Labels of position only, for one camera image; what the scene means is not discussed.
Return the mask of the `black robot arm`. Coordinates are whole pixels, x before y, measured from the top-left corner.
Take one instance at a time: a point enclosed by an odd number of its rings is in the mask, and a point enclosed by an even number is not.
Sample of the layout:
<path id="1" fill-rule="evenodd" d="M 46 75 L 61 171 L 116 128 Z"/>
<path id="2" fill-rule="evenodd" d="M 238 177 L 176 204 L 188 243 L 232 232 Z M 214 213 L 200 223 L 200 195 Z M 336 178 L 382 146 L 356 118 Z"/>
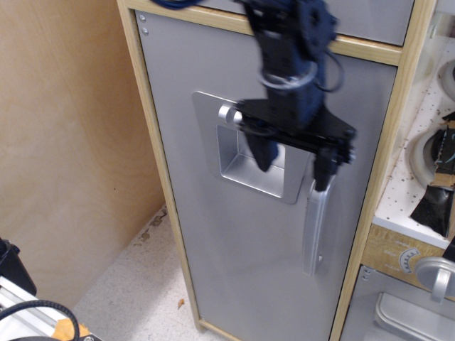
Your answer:
<path id="1" fill-rule="evenodd" d="M 336 39 L 337 19 L 324 1 L 243 1 L 262 56 L 259 81 L 265 99 L 243 99 L 234 108 L 254 159 L 267 171 L 278 156 L 277 144 L 315 155 L 314 189 L 328 190 L 343 163 L 353 159 L 356 130 L 329 112 L 326 58 Z"/>

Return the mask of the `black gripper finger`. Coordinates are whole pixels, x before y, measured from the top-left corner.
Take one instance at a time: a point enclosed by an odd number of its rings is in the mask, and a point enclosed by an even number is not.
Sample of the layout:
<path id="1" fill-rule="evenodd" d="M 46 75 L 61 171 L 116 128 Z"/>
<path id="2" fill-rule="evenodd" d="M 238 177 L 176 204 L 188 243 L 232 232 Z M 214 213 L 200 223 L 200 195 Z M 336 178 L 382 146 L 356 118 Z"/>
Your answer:
<path id="1" fill-rule="evenodd" d="M 267 172 L 279 155 L 278 143 L 267 137 L 253 134 L 246 134 L 246 138 L 257 166 L 261 171 Z"/>
<path id="2" fill-rule="evenodd" d="M 315 191 L 327 190 L 332 177 L 338 170 L 338 153 L 334 148 L 324 147 L 319 150 L 314 161 Z"/>

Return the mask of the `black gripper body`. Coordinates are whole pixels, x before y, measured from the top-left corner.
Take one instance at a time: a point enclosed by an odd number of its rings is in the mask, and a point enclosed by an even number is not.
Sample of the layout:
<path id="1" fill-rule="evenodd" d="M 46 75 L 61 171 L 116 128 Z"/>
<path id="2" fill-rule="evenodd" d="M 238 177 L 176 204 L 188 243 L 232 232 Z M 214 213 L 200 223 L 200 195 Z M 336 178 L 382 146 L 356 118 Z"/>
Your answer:
<path id="1" fill-rule="evenodd" d="M 352 162 L 356 130 L 327 109 L 325 89 L 314 77 L 264 76 L 261 82 L 267 98 L 238 102 L 243 132 L 315 155 L 321 148 L 334 148 L 338 165 Z"/>

